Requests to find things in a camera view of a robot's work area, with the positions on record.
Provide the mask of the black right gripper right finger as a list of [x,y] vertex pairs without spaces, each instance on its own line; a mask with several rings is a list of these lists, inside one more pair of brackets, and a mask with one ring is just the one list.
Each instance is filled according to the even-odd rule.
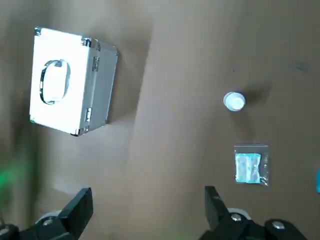
[[201,235],[201,240],[306,239],[289,221],[274,218],[260,225],[242,213],[229,212],[214,186],[204,187],[204,205],[209,230]]

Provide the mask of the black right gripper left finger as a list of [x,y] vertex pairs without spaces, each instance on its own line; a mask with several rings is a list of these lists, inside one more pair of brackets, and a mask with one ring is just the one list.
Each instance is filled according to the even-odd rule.
[[57,215],[46,216],[25,230],[0,226],[2,240],[78,240],[94,212],[90,187],[82,188]]

